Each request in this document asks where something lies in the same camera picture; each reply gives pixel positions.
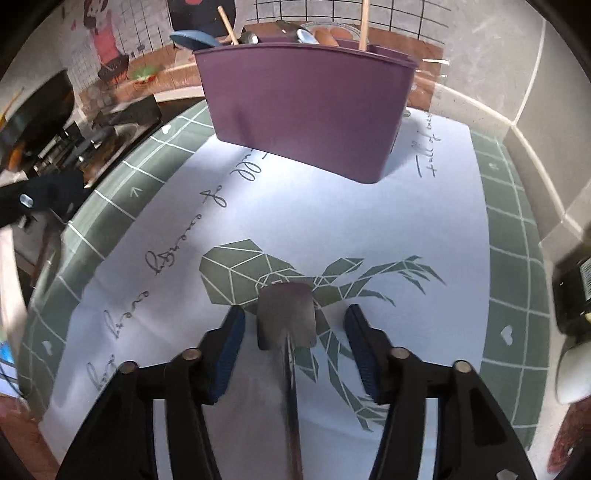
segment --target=green cutting mat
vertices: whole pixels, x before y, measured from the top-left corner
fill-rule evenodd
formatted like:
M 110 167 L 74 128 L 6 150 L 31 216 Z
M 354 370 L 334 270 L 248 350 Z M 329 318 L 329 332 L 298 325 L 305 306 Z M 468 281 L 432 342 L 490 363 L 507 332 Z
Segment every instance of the green cutting mat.
M 38 418 L 49 405 L 72 312 L 98 265 L 166 181 L 213 134 L 205 101 L 140 145 L 99 186 L 63 234 L 64 266 L 31 299 L 18 380 Z M 519 175 L 498 141 L 472 132 L 491 245 L 491 299 L 480 374 L 525 447 L 535 433 L 548 370 L 549 314 L 537 228 Z

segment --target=blue gripper pad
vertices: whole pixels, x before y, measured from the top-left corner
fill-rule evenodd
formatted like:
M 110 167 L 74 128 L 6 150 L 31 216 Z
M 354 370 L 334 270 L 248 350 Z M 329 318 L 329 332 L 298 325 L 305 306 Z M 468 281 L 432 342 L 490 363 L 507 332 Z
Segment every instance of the blue gripper pad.
M 365 392 L 377 404 L 388 403 L 386 383 L 392 345 L 387 335 L 369 326 L 359 305 L 351 305 L 345 312 L 345 333 Z
M 244 310 L 232 305 L 220 328 L 205 334 L 199 349 L 203 354 L 202 367 L 207 378 L 207 403 L 213 405 L 224 395 L 238 350 L 244 337 Z

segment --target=blue spoon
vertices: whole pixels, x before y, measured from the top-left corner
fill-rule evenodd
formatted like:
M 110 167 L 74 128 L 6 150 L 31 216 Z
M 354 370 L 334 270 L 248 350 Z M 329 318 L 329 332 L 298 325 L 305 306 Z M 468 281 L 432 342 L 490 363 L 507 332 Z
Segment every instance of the blue spoon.
M 170 39 L 181 47 L 189 50 L 204 50 L 211 47 L 219 47 L 222 44 L 213 38 L 210 34 L 200 30 L 180 30 L 172 32 Z

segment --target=wooden chopstick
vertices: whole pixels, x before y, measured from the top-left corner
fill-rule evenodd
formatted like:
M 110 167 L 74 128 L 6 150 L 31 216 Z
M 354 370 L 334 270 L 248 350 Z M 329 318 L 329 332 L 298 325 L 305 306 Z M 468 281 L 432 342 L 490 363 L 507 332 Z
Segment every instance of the wooden chopstick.
M 230 21 L 228 20 L 228 16 L 226 15 L 226 12 L 224 11 L 224 9 L 221 5 L 217 8 L 217 12 L 220 14 L 220 17 L 222 17 L 223 25 L 224 25 L 224 27 L 226 27 L 226 31 L 228 32 L 228 35 L 230 35 L 230 38 L 232 39 L 232 45 L 238 45 L 238 39 L 236 38 L 236 34 L 234 33 L 234 29 L 232 28 L 232 25 L 230 25 Z
M 368 49 L 369 32 L 369 0 L 363 0 L 361 3 L 361 36 L 359 37 L 359 49 L 366 51 Z

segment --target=purple utensil holder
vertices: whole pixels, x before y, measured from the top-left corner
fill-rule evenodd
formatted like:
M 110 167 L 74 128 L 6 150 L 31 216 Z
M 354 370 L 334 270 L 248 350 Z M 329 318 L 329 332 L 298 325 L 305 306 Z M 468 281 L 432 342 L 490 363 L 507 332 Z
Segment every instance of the purple utensil holder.
M 375 183 L 398 134 L 418 61 L 399 51 L 337 39 L 195 52 L 217 137 Z

